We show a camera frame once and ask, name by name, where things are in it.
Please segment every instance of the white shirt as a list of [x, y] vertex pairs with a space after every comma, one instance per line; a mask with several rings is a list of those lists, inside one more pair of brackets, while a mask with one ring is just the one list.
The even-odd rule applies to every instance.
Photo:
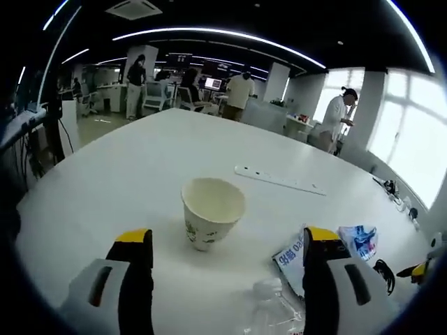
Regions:
[[337, 140], [343, 128], [341, 120], [346, 118], [347, 112], [348, 108], [344, 104], [343, 97], [336, 96], [333, 98], [328, 105], [321, 126], [318, 127], [318, 135], [329, 131], [332, 134], [332, 141]]
[[254, 80], [251, 78], [246, 80], [242, 75], [235, 75], [226, 88], [230, 89], [226, 104], [243, 110], [249, 96], [254, 94]]

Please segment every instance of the white table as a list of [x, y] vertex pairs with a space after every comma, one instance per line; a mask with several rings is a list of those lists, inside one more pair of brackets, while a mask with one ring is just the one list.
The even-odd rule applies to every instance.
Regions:
[[[247, 179], [234, 173], [235, 165], [312, 181], [328, 196]], [[185, 235], [180, 188], [194, 177], [223, 178], [247, 198], [242, 220], [208, 253], [194, 250]], [[428, 250], [422, 233], [361, 169], [284, 136], [178, 109], [83, 147], [18, 208], [18, 251], [53, 306], [84, 267], [106, 256], [117, 235], [153, 229], [156, 334], [241, 334], [253, 283], [277, 275], [270, 256], [302, 223], [331, 230], [375, 225], [375, 258], [395, 272], [424, 260]]]

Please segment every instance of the ceiling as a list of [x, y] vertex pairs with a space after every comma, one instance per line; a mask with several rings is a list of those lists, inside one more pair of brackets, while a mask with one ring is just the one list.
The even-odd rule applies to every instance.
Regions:
[[[327, 68], [364, 66], [383, 70], [385, 67], [397, 67], [428, 73], [424, 58], [408, 29], [386, 0], [151, 0], [163, 13], [135, 21], [105, 12], [122, 0], [68, 0], [46, 31], [42, 31], [42, 27], [61, 0], [30, 1], [26, 10], [22, 9], [22, 2], [16, 2], [20, 14], [18, 22], [22, 28], [12, 29], [14, 35], [10, 34], [6, 42], [8, 39], [9, 43], [21, 42], [17, 55], [13, 55], [13, 61], [20, 68], [21, 64], [37, 68], [46, 64], [61, 30], [81, 3], [81, 11], [54, 56], [55, 66], [86, 48], [89, 48], [88, 52], [64, 66], [71, 66], [76, 61], [95, 64], [125, 57], [130, 46], [150, 44], [159, 48], [159, 60], [163, 60], [167, 52], [189, 52], [266, 70], [273, 61], [278, 61], [289, 65], [294, 75], [324, 71], [278, 47], [215, 33], [162, 32], [112, 41], [115, 37], [148, 29], [209, 27], [274, 41], [315, 59]], [[444, 12], [436, 10], [441, 1], [395, 2], [409, 16], [426, 47], [431, 51], [444, 52], [447, 42], [437, 34], [445, 31], [439, 26], [445, 22], [442, 18]], [[4, 21], [2, 25], [4, 30], [11, 30]]]

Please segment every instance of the person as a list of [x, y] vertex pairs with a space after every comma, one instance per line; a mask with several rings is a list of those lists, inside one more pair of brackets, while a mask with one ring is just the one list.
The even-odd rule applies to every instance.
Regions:
[[226, 86], [228, 100], [223, 109], [222, 117], [239, 122], [247, 105], [249, 96], [254, 95], [254, 80], [251, 79], [250, 67], [245, 66], [244, 72], [235, 75]]
[[161, 90], [164, 92], [166, 98], [170, 98], [170, 92], [168, 90], [168, 78], [170, 73], [165, 70], [161, 70], [155, 76], [155, 81], [161, 84]]
[[217, 115], [219, 112], [219, 106], [214, 103], [207, 103], [205, 101], [200, 101], [198, 96], [198, 89], [194, 85], [197, 77], [197, 70], [195, 68], [189, 68], [185, 71], [180, 87], [186, 87], [191, 93], [191, 102], [194, 106], [203, 106], [203, 108], [197, 109], [197, 112], [203, 112], [205, 114]]
[[85, 116], [82, 114], [82, 90], [81, 84], [79, 83], [79, 79], [77, 77], [73, 79], [73, 87], [71, 87], [71, 93], [76, 100], [76, 117]]
[[146, 57], [141, 54], [129, 68], [127, 73], [127, 109], [126, 118], [129, 121], [136, 119], [138, 104], [143, 99], [146, 85], [146, 69], [144, 68]]
[[81, 84], [79, 83], [79, 80], [77, 77], [75, 77], [75, 79], [73, 79], [73, 87], [71, 88], [72, 92], [73, 92], [73, 97], [76, 98], [76, 100], [78, 102], [80, 102], [80, 97], [82, 96], [82, 92], [81, 92]]
[[335, 150], [343, 124], [350, 127], [354, 125], [349, 117], [356, 108], [357, 92], [346, 87], [342, 87], [342, 90], [342, 96], [336, 96], [330, 101], [321, 125], [314, 127], [307, 137], [308, 144], [328, 153]]

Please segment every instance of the man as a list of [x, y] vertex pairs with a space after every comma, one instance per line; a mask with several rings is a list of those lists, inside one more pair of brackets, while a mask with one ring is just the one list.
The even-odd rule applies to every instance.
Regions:
[[254, 94], [254, 81], [251, 79], [249, 66], [244, 67], [243, 74], [235, 75], [230, 79], [226, 91], [228, 92], [228, 100], [223, 109], [222, 117], [239, 122], [249, 96]]
[[145, 95], [146, 85], [146, 69], [145, 65], [146, 57], [141, 54], [129, 68], [127, 73], [127, 80], [129, 85], [127, 86], [127, 109], [126, 118], [129, 121], [136, 119], [138, 107], [141, 107], [140, 101]]
[[308, 144], [330, 154], [336, 149], [343, 124], [350, 127], [354, 125], [349, 117], [356, 108], [357, 92], [346, 87], [342, 87], [342, 90], [342, 96], [336, 96], [330, 101], [321, 125], [314, 127], [307, 137]]
[[78, 102], [80, 102], [80, 97], [82, 96], [81, 92], [81, 84], [79, 83], [79, 80], [77, 77], [73, 79], [73, 87], [71, 88], [71, 91], [73, 92], [73, 97], [76, 98]]

